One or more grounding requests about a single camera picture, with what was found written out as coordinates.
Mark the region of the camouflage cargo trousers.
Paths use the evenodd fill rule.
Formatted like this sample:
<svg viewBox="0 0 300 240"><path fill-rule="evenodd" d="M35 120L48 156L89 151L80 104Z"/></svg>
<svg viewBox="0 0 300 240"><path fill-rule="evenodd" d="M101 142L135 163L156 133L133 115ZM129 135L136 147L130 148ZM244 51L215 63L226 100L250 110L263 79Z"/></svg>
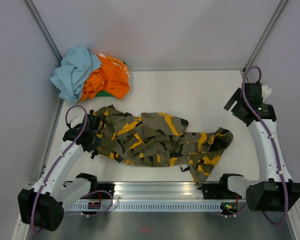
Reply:
<svg viewBox="0 0 300 240"><path fill-rule="evenodd" d="M188 132L186 119L163 112L143 112L139 117L113 105L90 114L100 119L96 136L101 143L94 155L118 163L152 168L186 165L194 184L201 186L233 141L225 128L215 132Z"/></svg>

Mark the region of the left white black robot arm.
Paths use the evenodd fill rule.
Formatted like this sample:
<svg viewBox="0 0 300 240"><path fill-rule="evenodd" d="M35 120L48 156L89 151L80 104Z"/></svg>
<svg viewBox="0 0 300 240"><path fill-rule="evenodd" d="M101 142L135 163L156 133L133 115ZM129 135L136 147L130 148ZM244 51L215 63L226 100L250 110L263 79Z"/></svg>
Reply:
<svg viewBox="0 0 300 240"><path fill-rule="evenodd" d="M101 143L97 133L104 125L98 116L88 114L82 123L65 132L52 166L31 189L22 189L17 197L24 224L53 232L76 201L84 196L92 199L98 195L98 180L94 175L80 173L70 185L64 186L64 182L83 153L95 153Z"/></svg>

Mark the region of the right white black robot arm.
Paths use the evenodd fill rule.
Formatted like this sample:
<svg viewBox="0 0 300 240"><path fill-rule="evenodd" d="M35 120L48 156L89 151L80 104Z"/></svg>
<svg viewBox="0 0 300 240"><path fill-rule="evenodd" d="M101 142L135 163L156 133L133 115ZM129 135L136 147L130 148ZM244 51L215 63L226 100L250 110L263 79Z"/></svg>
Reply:
<svg viewBox="0 0 300 240"><path fill-rule="evenodd" d="M300 198L300 183L293 181L285 165L277 136L275 110L264 103L266 88L260 83L246 83L224 106L245 123L252 136L259 180L252 182L243 175L225 173L217 190L223 198L238 194L246 200L251 211L283 213Z"/></svg>

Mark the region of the light blue garment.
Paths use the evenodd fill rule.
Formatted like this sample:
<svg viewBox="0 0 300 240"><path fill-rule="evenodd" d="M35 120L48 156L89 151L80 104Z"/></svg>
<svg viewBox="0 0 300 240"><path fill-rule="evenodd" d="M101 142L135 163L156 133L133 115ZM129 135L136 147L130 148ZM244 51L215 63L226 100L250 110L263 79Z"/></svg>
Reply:
<svg viewBox="0 0 300 240"><path fill-rule="evenodd" d="M61 60L60 67L53 71L50 81L59 90L59 98L76 104L82 97L85 82L101 66L97 55L86 46L72 47Z"/></svg>

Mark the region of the orange garment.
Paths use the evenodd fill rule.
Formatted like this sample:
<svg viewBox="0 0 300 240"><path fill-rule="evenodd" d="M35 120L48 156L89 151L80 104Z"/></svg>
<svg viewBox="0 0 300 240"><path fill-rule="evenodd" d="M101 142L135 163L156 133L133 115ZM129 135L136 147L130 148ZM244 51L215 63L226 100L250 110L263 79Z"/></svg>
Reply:
<svg viewBox="0 0 300 240"><path fill-rule="evenodd" d="M93 99L104 91L122 100L130 90L130 71L125 62L103 53L96 54L101 62L100 68L94 70L85 81L81 102Z"/></svg>

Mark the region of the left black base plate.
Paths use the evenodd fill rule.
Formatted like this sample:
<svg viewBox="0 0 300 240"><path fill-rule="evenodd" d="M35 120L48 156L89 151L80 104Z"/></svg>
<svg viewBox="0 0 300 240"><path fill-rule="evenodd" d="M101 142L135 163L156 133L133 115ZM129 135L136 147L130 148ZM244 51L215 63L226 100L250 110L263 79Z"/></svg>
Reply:
<svg viewBox="0 0 300 240"><path fill-rule="evenodd" d="M101 191L101 190L106 191L113 197L114 193L115 193L115 184L108 183L108 182L106 182L106 183L101 182L101 183L98 183L95 190L96 191ZM97 192L92 195L82 197L81 199L93 199L93 200L101 201L101 200L110 200L111 198L107 193Z"/></svg>

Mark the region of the aluminium mounting rail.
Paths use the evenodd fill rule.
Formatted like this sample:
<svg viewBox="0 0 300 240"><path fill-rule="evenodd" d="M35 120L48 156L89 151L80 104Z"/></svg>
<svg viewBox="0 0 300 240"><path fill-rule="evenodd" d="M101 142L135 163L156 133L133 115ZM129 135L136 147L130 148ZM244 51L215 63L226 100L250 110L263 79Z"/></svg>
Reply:
<svg viewBox="0 0 300 240"><path fill-rule="evenodd" d="M99 182L115 184L113 197L117 199L203 199L203 194L193 183L177 181Z"/></svg>

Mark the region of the right aluminium frame post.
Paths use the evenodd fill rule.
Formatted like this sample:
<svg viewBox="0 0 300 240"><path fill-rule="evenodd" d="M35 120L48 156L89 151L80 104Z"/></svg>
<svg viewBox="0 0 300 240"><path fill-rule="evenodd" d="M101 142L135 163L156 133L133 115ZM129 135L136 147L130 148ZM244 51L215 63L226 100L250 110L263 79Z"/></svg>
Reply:
<svg viewBox="0 0 300 240"><path fill-rule="evenodd" d="M265 29L263 30L256 46L254 47L251 55L249 56L245 66L242 69L244 73L249 67L253 65L257 56L259 55L262 47L264 46L265 42L267 41L269 35L271 34L272 30L274 29L276 23L279 21L282 13L284 12L285 8L289 4L290 0L280 0L278 5L276 6L269 22L267 23Z"/></svg>

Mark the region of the aluminium frame post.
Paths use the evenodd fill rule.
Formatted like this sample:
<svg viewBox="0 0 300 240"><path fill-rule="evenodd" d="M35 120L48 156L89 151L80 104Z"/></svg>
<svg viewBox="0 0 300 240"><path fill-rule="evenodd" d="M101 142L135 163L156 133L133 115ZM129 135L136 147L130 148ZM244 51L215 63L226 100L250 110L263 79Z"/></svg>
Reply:
<svg viewBox="0 0 300 240"><path fill-rule="evenodd" d="M56 58L56 60L60 63L62 61L62 55L60 54L60 51L53 40L43 18L41 17L36 5L32 0L23 0L23 3L25 4L26 8L28 9L30 15L32 16L34 22L36 23L38 29L43 35L43 38L45 39L46 43L48 44L49 49L52 51L52 54Z"/></svg>
<svg viewBox="0 0 300 240"><path fill-rule="evenodd" d="M267 41L269 35L271 34L272 30L274 29L276 23L279 21L282 13L284 12L285 8L289 4L290 0L280 0L278 5L276 6L269 22L267 23L265 29L263 30L256 46L254 47L251 55L249 56L245 66L242 69L244 73L249 67L253 65L257 56L259 55L262 47L264 46L265 42Z"/></svg>

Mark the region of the left aluminium frame post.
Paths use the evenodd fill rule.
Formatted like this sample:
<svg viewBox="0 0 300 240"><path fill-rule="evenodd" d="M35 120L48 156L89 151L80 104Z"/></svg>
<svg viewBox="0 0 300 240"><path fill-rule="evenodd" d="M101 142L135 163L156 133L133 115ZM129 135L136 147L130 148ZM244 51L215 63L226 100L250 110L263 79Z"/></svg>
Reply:
<svg viewBox="0 0 300 240"><path fill-rule="evenodd" d="M49 49L52 51L52 54L56 58L56 60L60 63L62 61L62 55L60 54L60 51L53 40L43 18L41 17L36 5L32 0L23 0L23 3L25 4L26 8L28 9L30 15L32 16L34 22L36 23L38 29L43 35L43 38L45 39L46 43L48 44Z"/></svg>

